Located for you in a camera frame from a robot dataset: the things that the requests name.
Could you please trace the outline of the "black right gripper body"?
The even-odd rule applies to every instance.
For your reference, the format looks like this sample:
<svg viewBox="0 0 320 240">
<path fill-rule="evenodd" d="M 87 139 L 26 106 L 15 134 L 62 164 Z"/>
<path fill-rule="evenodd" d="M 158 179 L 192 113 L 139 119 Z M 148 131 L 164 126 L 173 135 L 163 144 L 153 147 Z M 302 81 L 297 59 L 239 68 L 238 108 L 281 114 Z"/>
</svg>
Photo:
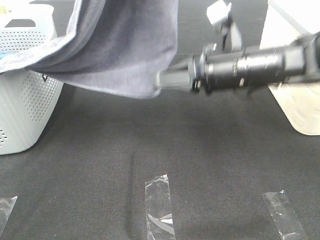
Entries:
<svg viewBox="0 0 320 240">
<path fill-rule="evenodd" d="M 192 82 L 187 70 L 166 70 L 154 75 L 153 86 L 160 90 L 189 92 L 192 89 Z"/>
</svg>

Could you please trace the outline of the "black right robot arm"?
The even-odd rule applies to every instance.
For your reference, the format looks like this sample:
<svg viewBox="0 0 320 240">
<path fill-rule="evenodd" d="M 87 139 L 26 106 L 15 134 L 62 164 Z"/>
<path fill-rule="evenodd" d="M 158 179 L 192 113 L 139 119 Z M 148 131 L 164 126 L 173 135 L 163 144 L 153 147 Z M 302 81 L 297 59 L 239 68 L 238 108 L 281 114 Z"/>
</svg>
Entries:
<svg viewBox="0 0 320 240">
<path fill-rule="evenodd" d="M 265 49 L 244 48 L 216 54 L 207 45 L 193 55 L 154 75 L 154 85 L 210 95 L 216 90 L 248 88 L 277 83 L 309 84 L 320 80 L 320 34 L 299 37 L 289 45 Z"/>
</svg>

